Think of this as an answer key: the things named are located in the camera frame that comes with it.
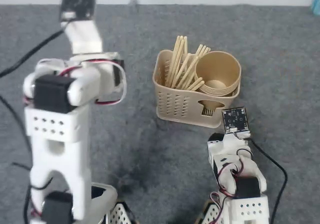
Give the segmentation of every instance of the mounting hole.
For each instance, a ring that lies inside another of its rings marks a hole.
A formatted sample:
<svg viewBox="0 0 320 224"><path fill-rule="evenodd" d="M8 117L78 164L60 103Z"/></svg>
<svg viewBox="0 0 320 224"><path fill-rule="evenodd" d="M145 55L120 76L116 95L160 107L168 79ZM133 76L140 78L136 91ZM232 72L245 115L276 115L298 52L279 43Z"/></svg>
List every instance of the mounting hole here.
<svg viewBox="0 0 320 224"><path fill-rule="evenodd" d="M61 155L64 153L64 143L60 141L49 140L48 149L53 155Z"/></svg>

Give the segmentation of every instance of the white bracket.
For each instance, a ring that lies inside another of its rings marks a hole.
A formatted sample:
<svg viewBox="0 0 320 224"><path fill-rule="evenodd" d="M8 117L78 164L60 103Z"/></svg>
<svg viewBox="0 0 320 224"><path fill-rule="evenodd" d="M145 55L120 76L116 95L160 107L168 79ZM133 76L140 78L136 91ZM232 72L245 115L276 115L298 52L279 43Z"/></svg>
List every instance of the white bracket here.
<svg viewBox="0 0 320 224"><path fill-rule="evenodd" d="M93 20L70 22L64 32L69 38L74 55L102 53L102 39Z"/></svg>

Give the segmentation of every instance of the beige cup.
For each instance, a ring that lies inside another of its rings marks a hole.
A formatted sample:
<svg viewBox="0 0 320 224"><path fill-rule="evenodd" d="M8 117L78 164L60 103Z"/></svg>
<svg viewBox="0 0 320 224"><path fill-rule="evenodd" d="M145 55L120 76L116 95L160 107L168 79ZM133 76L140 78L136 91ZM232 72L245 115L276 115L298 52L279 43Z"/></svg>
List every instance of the beige cup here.
<svg viewBox="0 0 320 224"><path fill-rule="evenodd" d="M202 77L201 92L225 96L234 91L241 79L241 66L231 54L212 51L202 56L195 67L195 78Z"/></svg>

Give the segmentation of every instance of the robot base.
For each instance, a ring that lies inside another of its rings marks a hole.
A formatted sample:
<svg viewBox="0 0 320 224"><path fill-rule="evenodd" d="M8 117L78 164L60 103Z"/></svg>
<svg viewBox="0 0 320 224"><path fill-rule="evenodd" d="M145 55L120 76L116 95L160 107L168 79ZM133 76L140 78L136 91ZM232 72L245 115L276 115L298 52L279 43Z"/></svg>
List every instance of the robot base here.
<svg viewBox="0 0 320 224"><path fill-rule="evenodd" d="M92 183L90 212L84 220L74 224L136 224L133 215L124 201L117 201L117 191L111 185ZM30 224L47 224L40 216Z"/></svg>

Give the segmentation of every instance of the gray carpet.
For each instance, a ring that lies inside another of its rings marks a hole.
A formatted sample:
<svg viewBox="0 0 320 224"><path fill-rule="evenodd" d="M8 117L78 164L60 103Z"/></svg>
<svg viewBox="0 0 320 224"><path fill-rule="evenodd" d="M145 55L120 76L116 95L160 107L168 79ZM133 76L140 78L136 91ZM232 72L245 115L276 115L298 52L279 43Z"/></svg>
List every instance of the gray carpet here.
<svg viewBox="0 0 320 224"><path fill-rule="evenodd" d="M0 6L0 69L59 28L57 6ZM106 51L126 60L128 95L116 106L93 106L93 181L114 185L141 224L191 224L217 189L207 161L212 129L156 118L152 72L157 54L177 35L234 54L243 68L241 93L253 137L288 170L278 224L318 223L320 177L320 18L309 8L99 6L97 25ZM3 94L23 115L22 83L40 58L68 58L66 37L51 42L19 70L0 80ZM22 223L30 163L23 139L0 107L0 223ZM259 153L270 208L282 173Z"/></svg>

